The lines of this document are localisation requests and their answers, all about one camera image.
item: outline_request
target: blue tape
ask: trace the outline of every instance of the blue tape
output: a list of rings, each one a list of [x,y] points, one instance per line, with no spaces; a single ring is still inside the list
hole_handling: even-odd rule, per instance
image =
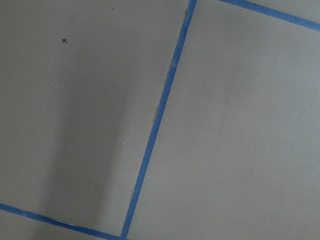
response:
[[[0,210],[12,213],[12,214],[17,214],[20,216],[24,216],[30,219],[34,219],[34,220],[38,220],[40,222],[44,222],[47,224],[51,224],[51,225],[55,225],[58,227],[62,227],[65,229],[70,229],[76,232],[80,232],[83,234],[88,234],[97,238],[101,238],[101,239],[106,239],[106,240],[119,240],[120,238],[118,236],[114,236],[102,231],[96,231],[90,228],[86,228],[86,227],[82,227],[82,226],[74,226],[65,222],[61,222],[58,220],[54,220],[52,218],[46,217],[46,216],[42,216],[40,214],[34,213],[34,212],[30,212],[30,211],[25,211],[25,210],[21,210],[19,208],[13,207],[13,206],[9,206],[9,205],[5,205],[3,203],[0,203]]]
[[[274,10],[272,8],[261,6],[261,5],[258,5],[258,4],[255,4],[255,3],[252,3],[252,2],[249,2],[246,0],[220,0],[220,1],[225,2],[225,3],[229,3],[229,4],[233,4],[233,5],[245,8],[245,9],[253,10],[258,13],[265,14],[265,15],[268,15],[268,16],[271,16],[271,17],[274,17],[277,19],[281,19],[281,20],[284,20],[284,21],[287,21],[287,22],[290,22],[293,24],[297,24],[297,25],[300,25],[300,26],[303,26],[303,27],[306,27],[309,29],[320,31],[320,24],[319,23],[316,23],[314,21],[309,21],[309,20],[306,20],[306,19],[303,19],[303,18],[300,18],[297,16],[293,16],[288,13],[284,13],[282,11]]]
[[[131,198],[131,201],[129,204],[129,208],[128,208],[128,211],[127,211],[127,214],[126,214],[126,217],[124,220],[123,228],[122,228],[121,235],[120,235],[120,240],[125,240],[128,236],[131,221],[132,221],[132,218],[135,213],[139,194],[140,194],[140,191],[141,191],[144,179],[145,179],[145,175],[147,172],[150,157],[151,157],[154,145],[155,145],[155,141],[156,141],[157,134],[159,131],[160,123],[161,123],[161,120],[162,120],[162,117],[163,117],[163,114],[165,111],[168,96],[169,96],[171,86],[172,86],[172,83],[173,83],[173,80],[174,80],[174,77],[176,74],[177,66],[178,66],[179,59],[180,59],[180,56],[182,53],[182,49],[184,47],[188,27],[190,25],[192,15],[193,15],[195,7],[196,7],[196,3],[197,3],[197,0],[190,0],[189,4],[188,4],[187,16],[182,24],[179,38],[178,38],[177,44],[175,46],[175,50],[174,50],[174,54],[173,54],[173,58],[172,58],[172,63],[169,68],[168,75],[166,77],[161,100],[160,100],[160,103],[158,106],[158,112],[157,112],[155,121],[153,123],[152,129],[151,129],[148,143],[146,145],[142,164],[141,164],[141,167],[140,167],[140,170],[138,173],[138,177],[137,177],[137,180],[136,180],[136,183],[134,186],[133,195],[132,195],[132,198]]]

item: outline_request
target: blue line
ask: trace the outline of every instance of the blue line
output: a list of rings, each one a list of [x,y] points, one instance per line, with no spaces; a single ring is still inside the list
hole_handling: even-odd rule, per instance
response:
[[[261,5],[258,5],[258,4],[255,4],[255,3],[252,3],[252,2],[249,2],[246,0],[220,0],[220,1],[226,2],[229,4],[233,4],[233,5],[245,8],[245,9],[253,10],[253,11],[256,11],[261,14],[269,15],[271,17],[281,19],[281,20],[284,20],[284,21],[287,21],[287,22],[290,22],[293,24],[297,24],[297,25],[300,25],[300,26],[303,26],[303,27],[306,27],[309,29],[320,31],[320,24],[319,23],[316,23],[314,21],[309,21],[309,20],[306,20],[306,19],[303,19],[303,18],[300,18],[297,16],[293,16],[293,15],[290,15],[290,14],[282,12],[282,11],[274,10],[272,8],[261,6]]]
[[[106,239],[106,240],[119,240],[120,238],[118,236],[114,236],[102,231],[97,231],[97,230],[93,230],[90,228],[86,228],[86,227],[82,227],[82,226],[74,226],[65,222],[61,222],[58,220],[54,220],[52,218],[31,212],[31,211],[25,211],[25,210],[21,210],[19,208],[13,207],[13,206],[9,206],[3,203],[0,203],[0,210],[12,213],[12,214],[17,214],[20,216],[24,216],[30,219],[34,219],[34,220],[38,220],[40,222],[44,222],[47,224],[51,224],[51,225],[55,225],[58,227],[62,227],[65,229],[70,229],[76,232],[80,232],[83,234],[88,234],[97,238],[101,238],[101,239]]]
[[[144,178],[145,178],[145,175],[147,172],[150,157],[151,157],[154,145],[155,145],[155,141],[156,141],[157,134],[159,131],[160,123],[162,120],[162,116],[165,111],[165,107],[166,107],[166,103],[167,103],[167,100],[169,97],[170,89],[171,89],[171,86],[172,86],[172,83],[173,83],[173,80],[174,80],[174,77],[176,74],[177,66],[178,66],[179,59],[180,59],[180,56],[182,53],[182,49],[184,47],[188,27],[190,25],[192,15],[193,15],[194,9],[196,7],[196,3],[197,3],[197,0],[190,0],[189,4],[188,4],[187,16],[182,24],[179,38],[178,38],[178,41],[175,46],[175,50],[174,50],[174,54],[173,54],[173,58],[172,58],[172,63],[169,68],[168,75],[166,77],[161,100],[160,100],[160,103],[158,106],[158,112],[157,112],[155,121],[153,123],[152,129],[151,129],[148,143],[146,145],[142,164],[141,164],[141,167],[140,167],[140,170],[138,173],[138,177],[137,177],[137,180],[136,180],[136,183],[134,186],[133,195],[132,195],[132,198],[131,198],[131,201],[129,204],[129,208],[128,208],[128,211],[127,211],[127,214],[126,214],[126,217],[124,220],[123,228],[122,228],[121,235],[120,235],[120,240],[125,240],[128,236],[131,221],[132,221],[132,218],[135,213],[139,194],[140,194],[140,191],[141,191],[141,188],[142,188],[142,185],[144,182]]]

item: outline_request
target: painter's tape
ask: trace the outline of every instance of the painter's tape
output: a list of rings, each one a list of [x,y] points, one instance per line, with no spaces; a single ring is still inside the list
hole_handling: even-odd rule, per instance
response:
[[[303,19],[303,18],[300,18],[297,16],[293,16],[291,14],[288,14],[288,13],[285,13],[282,11],[274,10],[269,7],[261,6],[261,5],[258,5],[258,4],[255,4],[255,3],[252,3],[252,2],[249,2],[246,0],[221,0],[221,1],[229,3],[229,4],[233,4],[233,5],[245,8],[245,9],[256,11],[258,13],[265,14],[265,15],[268,15],[268,16],[271,16],[271,17],[274,17],[277,19],[281,19],[281,20],[284,20],[284,21],[287,21],[287,22],[290,22],[293,24],[297,24],[297,25],[300,25],[300,26],[303,26],[303,27],[306,27],[309,29],[320,31],[320,24],[319,23],[316,23],[314,21],[309,21],[309,20],[306,20],[306,19]]]
[[[25,211],[25,210],[21,210],[19,208],[13,207],[13,206],[9,206],[3,203],[0,203],[0,210],[12,213],[12,214],[17,214],[20,216],[24,216],[30,219],[34,219],[34,220],[38,220],[40,222],[44,222],[47,224],[51,224],[51,225],[55,225],[58,227],[62,227],[65,229],[70,229],[76,232],[80,232],[83,234],[88,234],[97,238],[101,238],[101,239],[106,239],[106,240],[119,240],[120,237],[118,236],[114,236],[102,231],[97,231],[97,230],[93,230],[90,228],[86,228],[86,227],[82,227],[82,226],[74,226],[65,222],[61,222],[58,220],[54,220],[52,218],[46,217],[46,216],[42,216],[40,214],[31,212],[31,211]]]
[[[166,77],[166,81],[165,81],[165,84],[164,84],[161,100],[160,100],[160,103],[159,103],[159,106],[158,106],[158,112],[157,112],[155,121],[153,123],[152,129],[151,129],[151,133],[150,133],[150,136],[149,136],[148,143],[146,145],[146,149],[145,149],[145,152],[144,152],[142,164],[141,164],[141,167],[140,167],[140,170],[139,170],[139,173],[138,173],[138,177],[137,177],[137,180],[136,180],[136,183],[135,183],[135,186],[134,186],[133,195],[132,195],[132,198],[131,198],[131,201],[130,201],[130,204],[129,204],[129,208],[128,208],[128,211],[127,211],[127,214],[126,214],[126,217],[125,217],[125,220],[124,220],[124,224],[123,224],[123,228],[122,228],[122,231],[121,231],[120,240],[125,240],[127,238],[127,236],[128,236],[128,232],[129,232],[129,228],[130,228],[130,225],[131,225],[131,221],[132,221],[132,218],[133,218],[134,213],[135,213],[135,209],[136,209],[136,206],[137,206],[137,202],[138,202],[139,194],[140,194],[140,191],[141,191],[141,187],[142,187],[142,184],[143,184],[144,179],[145,179],[145,175],[146,175],[146,172],[147,172],[147,168],[148,168],[148,164],[149,164],[149,161],[150,161],[150,157],[151,157],[154,145],[155,145],[155,141],[156,141],[157,134],[158,134],[158,131],[159,131],[160,123],[161,123],[161,120],[162,120],[162,116],[163,116],[164,111],[165,111],[165,107],[166,107],[166,103],[167,103],[167,100],[168,100],[168,96],[169,96],[169,93],[170,93],[170,90],[171,90],[171,86],[172,86],[172,83],[173,83],[173,80],[174,80],[174,77],[175,77],[175,74],[176,74],[177,66],[178,66],[179,59],[180,59],[180,56],[181,56],[181,53],[182,53],[182,49],[184,47],[184,43],[185,43],[185,40],[186,40],[188,27],[190,25],[192,15],[193,15],[195,7],[196,7],[196,3],[197,3],[197,0],[190,0],[189,4],[188,4],[187,15],[186,15],[186,18],[185,18],[185,20],[184,20],[184,22],[182,24],[181,31],[180,31],[180,34],[179,34],[179,38],[178,38],[177,44],[175,46],[175,50],[174,50],[174,54],[173,54],[173,58],[172,58],[172,63],[171,63],[171,66],[169,68],[168,75]]]

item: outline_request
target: gray surface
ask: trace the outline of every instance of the gray surface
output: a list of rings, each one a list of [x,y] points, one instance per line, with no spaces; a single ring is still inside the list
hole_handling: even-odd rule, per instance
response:
[[[320,23],[319,0],[250,0],[250,2]]]
[[[101,240],[80,232],[0,211],[2,240]]]
[[[1,1],[0,203],[120,235],[187,5]]]
[[[319,37],[197,3],[129,239],[320,239]]]

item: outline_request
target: floor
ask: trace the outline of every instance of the floor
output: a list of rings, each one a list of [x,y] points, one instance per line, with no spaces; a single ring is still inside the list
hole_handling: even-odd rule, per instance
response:
[[[0,6],[0,239],[320,239],[319,1]]]

